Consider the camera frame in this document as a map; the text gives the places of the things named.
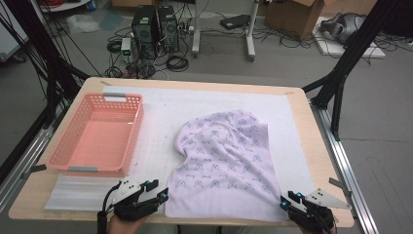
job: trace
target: desktop computer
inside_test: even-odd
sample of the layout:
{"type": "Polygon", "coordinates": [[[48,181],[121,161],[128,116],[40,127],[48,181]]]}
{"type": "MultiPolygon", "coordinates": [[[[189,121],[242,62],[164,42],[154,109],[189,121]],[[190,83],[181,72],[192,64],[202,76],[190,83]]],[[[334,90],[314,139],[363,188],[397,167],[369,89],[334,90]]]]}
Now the desktop computer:
{"type": "Polygon", "coordinates": [[[158,8],[159,26],[161,27],[161,40],[164,52],[179,51],[179,38],[177,30],[177,20],[173,6],[163,6],[158,8]]]}
{"type": "Polygon", "coordinates": [[[161,40],[156,15],[156,8],[152,5],[140,5],[136,9],[131,30],[136,43],[140,59],[155,59],[156,46],[161,40]]]}

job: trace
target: towel with pattern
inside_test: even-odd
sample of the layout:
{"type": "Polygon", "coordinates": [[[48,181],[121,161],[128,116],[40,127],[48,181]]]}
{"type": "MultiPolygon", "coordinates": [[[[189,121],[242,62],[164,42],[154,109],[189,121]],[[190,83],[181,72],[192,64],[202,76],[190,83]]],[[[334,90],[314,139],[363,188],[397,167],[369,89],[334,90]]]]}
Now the towel with pattern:
{"type": "Polygon", "coordinates": [[[175,148],[185,158],[169,177],[166,216],[286,220],[268,128],[242,110],[185,123],[175,148]]]}

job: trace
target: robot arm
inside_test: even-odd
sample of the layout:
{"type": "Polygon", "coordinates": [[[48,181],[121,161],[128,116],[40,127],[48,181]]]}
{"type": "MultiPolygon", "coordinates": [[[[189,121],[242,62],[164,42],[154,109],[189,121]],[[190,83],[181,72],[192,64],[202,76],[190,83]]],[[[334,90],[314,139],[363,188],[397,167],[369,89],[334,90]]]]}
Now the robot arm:
{"type": "Polygon", "coordinates": [[[316,234],[331,234],[330,230],[335,226],[333,213],[328,207],[352,208],[321,189],[305,197],[301,193],[288,191],[288,198],[291,201],[281,196],[280,207],[292,221],[316,234]]]}
{"type": "Polygon", "coordinates": [[[106,234],[107,215],[113,210],[114,214],[122,221],[137,221],[140,218],[155,213],[158,208],[168,200],[168,189],[164,189],[155,198],[139,202],[139,196],[158,187],[157,179],[138,184],[130,176],[126,176],[112,187],[103,201],[102,211],[97,213],[97,234],[106,234]],[[112,203],[106,208],[109,195],[116,190],[112,203]]]}

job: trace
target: pink plastic basket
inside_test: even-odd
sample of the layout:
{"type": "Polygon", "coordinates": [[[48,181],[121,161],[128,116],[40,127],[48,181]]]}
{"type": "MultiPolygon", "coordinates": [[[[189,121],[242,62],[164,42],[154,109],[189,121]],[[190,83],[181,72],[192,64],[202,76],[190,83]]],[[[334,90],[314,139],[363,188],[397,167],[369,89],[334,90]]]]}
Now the pink plastic basket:
{"type": "Polygon", "coordinates": [[[142,119],[141,95],[84,95],[47,167],[70,176],[125,176],[142,119]]]}

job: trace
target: table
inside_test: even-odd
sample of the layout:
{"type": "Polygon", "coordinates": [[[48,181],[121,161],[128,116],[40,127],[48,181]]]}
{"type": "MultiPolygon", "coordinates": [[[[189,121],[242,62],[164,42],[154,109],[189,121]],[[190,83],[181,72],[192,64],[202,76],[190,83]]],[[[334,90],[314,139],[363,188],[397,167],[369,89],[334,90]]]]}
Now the table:
{"type": "MultiPolygon", "coordinates": [[[[142,88],[159,88],[174,90],[194,90],[194,91],[218,91],[237,92],[252,94],[267,94],[286,96],[289,100],[295,124],[298,129],[303,151],[308,162],[310,174],[314,187],[320,187],[342,201],[346,201],[340,188],[329,184],[330,177],[337,178],[331,164],[326,146],[319,132],[318,125],[310,108],[304,92],[299,88],[232,85],[214,83],[195,82],[173,82],[154,80],[130,80],[111,78],[90,78],[83,85],[79,95],[75,98],[72,106],[63,118],[55,135],[51,139],[48,147],[40,158],[38,165],[45,164],[57,144],[59,136],[68,125],[70,117],[73,115],[76,106],[85,93],[100,92],[105,86],[126,86],[142,88]]],[[[95,220],[96,213],[92,212],[56,212],[46,211],[44,207],[53,190],[57,171],[45,170],[34,173],[27,180],[17,199],[9,210],[10,218],[15,219],[37,219],[37,220],[95,220]]],[[[338,227],[351,227],[354,220],[350,211],[332,209],[337,219],[338,227]]],[[[291,221],[284,222],[263,222],[245,219],[199,219],[199,218],[169,218],[163,214],[151,215],[147,222],[151,223],[179,223],[179,224],[203,224],[203,225],[275,225],[294,226],[291,221]]]]}

